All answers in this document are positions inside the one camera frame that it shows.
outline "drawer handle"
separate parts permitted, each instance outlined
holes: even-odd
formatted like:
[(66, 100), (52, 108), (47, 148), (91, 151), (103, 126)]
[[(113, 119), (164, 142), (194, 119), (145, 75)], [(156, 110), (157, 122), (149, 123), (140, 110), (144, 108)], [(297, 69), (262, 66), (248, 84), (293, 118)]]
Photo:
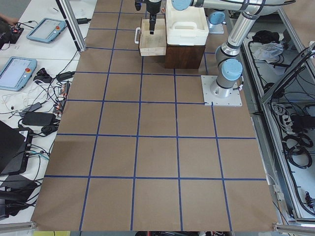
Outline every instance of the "drawer handle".
[(137, 36), (138, 36), (138, 31), (140, 31), (141, 28), (138, 27), (136, 28), (136, 33), (134, 34), (134, 43), (139, 44), (139, 41), (137, 41)]

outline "open drawer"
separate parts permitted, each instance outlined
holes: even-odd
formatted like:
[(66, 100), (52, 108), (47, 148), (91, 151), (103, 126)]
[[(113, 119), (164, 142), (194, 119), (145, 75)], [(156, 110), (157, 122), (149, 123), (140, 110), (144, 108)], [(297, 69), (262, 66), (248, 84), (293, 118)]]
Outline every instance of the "open drawer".
[(149, 31), (149, 19), (142, 19), (141, 27), (136, 29), (134, 42), (139, 44), (142, 56), (164, 56), (166, 54), (165, 19), (157, 19), (154, 34)]

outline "brown square tile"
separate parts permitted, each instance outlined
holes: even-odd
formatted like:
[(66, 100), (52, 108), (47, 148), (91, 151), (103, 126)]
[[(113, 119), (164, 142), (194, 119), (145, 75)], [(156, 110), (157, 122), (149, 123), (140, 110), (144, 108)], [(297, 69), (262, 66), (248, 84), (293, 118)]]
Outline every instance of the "brown square tile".
[(138, 179), (133, 230), (179, 231), (180, 228), (178, 181)]
[(88, 48), (81, 53), (76, 71), (108, 72), (112, 50)]
[(175, 105), (142, 103), (140, 135), (175, 136)]
[(144, 75), (141, 100), (175, 102), (174, 76)]
[(143, 73), (173, 75), (174, 69), (165, 69), (165, 56), (144, 57)]
[(139, 101), (141, 75), (110, 74), (106, 100)]
[(215, 136), (210, 107), (195, 104), (178, 104), (177, 114), (179, 136)]
[(123, 14), (122, 13), (120, 14), (120, 17), (119, 17), (118, 29), (135, 30), (137, 27), (141, 27), (142, 19), (145, 19), (145, 14)]
[(115, 30), (111, 29), (90, 29), (86, 43), (88, 47), (113, 48)]
[(206, 41), (206, 52), (215, 53), (217, 48), (221, 46), (228, 38), (226, 26), (223, 25), (224, 34), (209, 34)]
[(90, 29), (116, 29), (118, 13), (94, 12), (90, 23)]
[(256, 140), (220, 139), (225, 178), (266, 178)]
[(218, 66), (215, 54), (206, 53), (206, 61), (208, 68), (208, 75), (218, 75)]
[(221, 180), (181, 180), (181, 196), (185, 231), (230, 231)]
[(175, 69), (175, 73), (176, 75), (206, 75), (207, 70), (204, 56), (200, 62), (199, 69)]
[(136, 135), (138, 103), (106, 102), (104, 104), (100, 134)]
[(138, 177), (177, 177), (175, 138), (139, 138)]
[(141, 73), (142, 58), (136, 51), (114, 51), (110, 72)]
[(101, 102), (67, 101), (59, 133), (96, 134)]
[(31, 218), (39, 230), (78, 231), (87, 182), (87, 178), (45, 178)]
[(68, 99), (103, 100), (107, 74), (76, 73)]
[(115, 49), (138, 50), (138, 44), (134, 43), (134, 31), (118, 30), (115, 40)]
[(214, 111), (219, 137), (255, 137), (246, 106), (214, 107)]
[(94, 11), (119, 12), (121, 1), (97, 0)]
[(273, 230), (278, 220), (267, 181), (226, 181), (225, 186), (233, 231)]
[(179, 139), (181, 177), (221, 178), (215, 139)]
[(129, 231), (132, 179), (91, 179), (83, 231)]
[(100, 136), (97, 139), (92, 174), (133, 176), (135, 149), (136, 138)]
[(177, 102), (203, 103), (201, 78), (176, 76)]
[(146, 13), (146, 5), (143, 4), (140, 11), (137, 11), (134, 7), (134, 1), (123, 0), (122, 12), (129, 13)]
[(46, 175), (88, 176), (94, 144), (95, 136), (57, 136)]

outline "blue joint cap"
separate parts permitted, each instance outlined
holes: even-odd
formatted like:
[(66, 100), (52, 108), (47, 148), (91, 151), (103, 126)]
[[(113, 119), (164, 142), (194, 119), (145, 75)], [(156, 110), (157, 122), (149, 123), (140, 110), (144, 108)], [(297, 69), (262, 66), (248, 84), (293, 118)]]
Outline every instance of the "blue joint cap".
[(221, 11), (214, 12), (209, 17), (209, 22), (212, 25), (221, 24), (225, 19), (225, 13)]
[(191, 0), (172, 0), (173, 8), (178, 11), (187, 9), (191, 4)]
[(223, 63), (221, 70), (227, 80), (235, 81), (241, 76), (243, 66), (237, 59), (228, 59)]

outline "white desk surface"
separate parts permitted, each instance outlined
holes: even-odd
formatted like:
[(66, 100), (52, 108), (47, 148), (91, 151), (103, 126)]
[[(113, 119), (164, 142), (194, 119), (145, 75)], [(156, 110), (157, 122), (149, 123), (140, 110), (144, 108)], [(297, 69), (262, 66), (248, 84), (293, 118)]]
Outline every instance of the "white desk surface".
[[(0, 68), (2, 68), (4, 66), (6, 61), (7, 61), (6, 58), (0, 58)], [(56, 74), (58, 74), (65, 67), (65, 65), (67, 65), (68, 62), (69, 62), (69, 60), (39, 59), (39, 60), (37, 60), (37, 68), (36, 68), (35, 72), (33, 73), (32, 78), (36, 75), (36, 72), (43, 67), (46, 68), (47, 73), (49, 73), (52, 77), (54, 77)], [(72, 61), (65, 71), (74, 71), (75, 68), (77, 67), (77, 64), (78, 64), (77, 60)], [(0, 113), (9, 112), (8, 109), (3, 104), (3, 101), (1, 98), (3, 95), (14, 93), (15, 97), (11, 97), (11, 99), (8, 101), (10, 103), (10, 106), (14, 105), (15, 108), (22, 108), (23, 107), (21, 100), (23, 100), (23, 97), (26, 97), (26, 94), (30, 89), (35, 87), (35, 83), (33, 82), (32, 78), (28, 81), (27, 85), (23, 89), (21, 89), (19, 92), (0, 89)], [(31, 95), (31, 97), (36, 98), (38, 93), (36, 93), (36, 91), (35, 91), (34, 93), (32, 93), (30, 95)], [(52, 106), (53, 106), (52, 102), (46, 102), (45, 104), (43, 104), (43, 107), (37, 111), (38, 112), (45, 112), (45, 111), (48, 111)], [(10, 117), (10, 114), (0, 115), (0, 120), (3, 121), (4, 123), (6, 123), (7, 125), (11, 126), (12, 128), (17, 128), (17, 126), (18, 126), (17, 122), (20, 119), (20, 117), (19, 116), (13, 116), (10, 119), (9, 119), (9, 117)], [(40, 129), (41, 129), (41, 127), (38, 127), (38, 126), (29, 126), (29, 127), (35, 133), (39, 133)], [(55, 139), (55, 136), (56, 136), (56, 132), (53, 134), (50, 134), (47, 137), (33, 137), (32, 144), (40, 146), (43, 149), (45, 149), (46, 151), (48, 151), (52, 142)], [(39, 169), (37, 179), (44, 177), (47, 164), (48, 164), (48, 161), (44, 158), (41, 158), (40, 169)], [(34, 179), (35, 175), (37, 173), (37, 170), (38, 170), (38, 165), (39, 165), (39, 160), (38, 160), (37, 156), (29, 158), (27, 169), (21, 175), (23, 175), (24, 177), (26, 177), (28, 179)], [(0, 180), (5, 180), (5, 179), (6, 179), (6, 177), (0, 177)], [(34, 196), (35, 194), (37, 194), (39, 192), (39, 189), (40, 188), (35, 189), (34, 192), (32, 193), (32, 195), (30, 196), (30, 198), (32, 196)], [(34, 211), (34, 208), (29, 207), (25, 210), (19, 211), (19, 213), (16, 216), (10, 216), (7, 219), (1, 220), (0, 224), (28, 222), (31, 220), (31, 216), (33, 214), (33, 211)]]
[[(97, 0), (72, 0), (71, 6), (76, 18), (91, 18)], [(55, 0), (31, 0), (26, 11), (23, 13), (19, 22), (37, 21), (43, 18), (52, 18), (63, 20)], [(26, 23), (30, 26), (36, 26), (36, 23)], [(51, 43), (41, 43), (26, 39), (26, 35), (31, 31), (29, 27), (23, 26), (24, 31), (16, 44), (11, 44), (9, 49), (0, 51), (0, 57), (9, 58), (11, 56), (27, 57), (34, 59), (71, 59), (76, 52), (76, 47), (70, 35), (69, 29), (66, 28)], [(89, 24), (80, 25), (80, 30), (85, 37), (87, 35)]]

